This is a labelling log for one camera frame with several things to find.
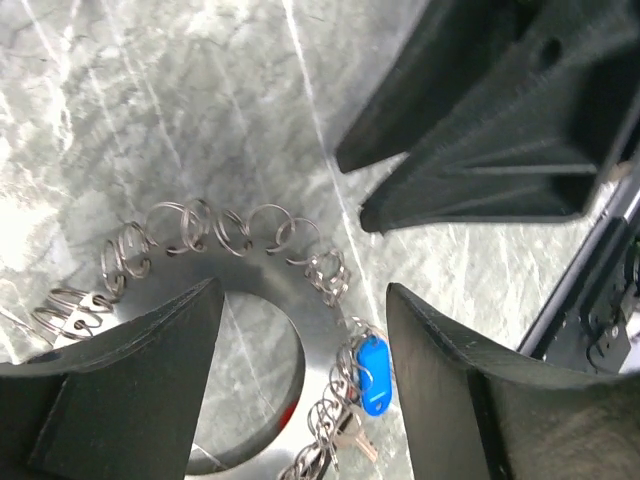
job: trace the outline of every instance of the scratched surface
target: scratched surface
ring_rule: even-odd
[[[397,281],[516,346],[593,215],[370,236],[358,205],[397,160],[342,176],[330,155],[425,2],[0,1],[0,360],[45,348],[11,318],[28,321],[53,285],[97,285],[102,242],[123,221],[196,196],[317,221],[354,271],[347,314],[384,325]],[[213,365],[196,442],[224,457],[282,406],[293,330],[232,295]],[[397,401],[367,427],[380,460],[340,452],[342,478],[411,478]]]

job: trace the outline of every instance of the gray surface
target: gray surface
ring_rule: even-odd
[[[515,346],[590,220],[370,236],[357,208],[393,161],[341,176],[328,157],[425,1],[1,1],[3,311],[26,318],[50,286],[97,282],[102,240],[123,220],[204,196],[317,220],[355,271],[347,314],[384,324],[393,280]],[[281,314],[229,305],[203,407],[225,415],[197,439],[213,453],[278,409],[295,363],[278,355],[294,342]],[[38,347],[0,327],[3,359]],[[274,356],[256,354],[259,342]],[[399,408],[368,423],[381,458],[341,452],[342,478],[410,478]]]

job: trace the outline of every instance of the blue key tag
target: blue key tag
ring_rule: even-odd
[[[389,409],[393,394],[389,345],[378,337],[369,337],[356,353],[356,360],[360,364],[362,408],[372,417],[380,416]]]

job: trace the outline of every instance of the round hole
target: round hole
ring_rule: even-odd
[[[304,365],[284,312],[262,298],[228,292],[186,473],[233,468],[264,450],[282,418],[295,411]]]
[[[544,72],[560,61],[562,43],[557,38],[550,38],[542,45],[536,59],[536,70]]]

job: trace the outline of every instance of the screw hole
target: screw hole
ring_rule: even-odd
[[[562,58],[562,43],[557,38],[548,39],[540,49],[536,59],[536,70],[544,72],[556,65]]]

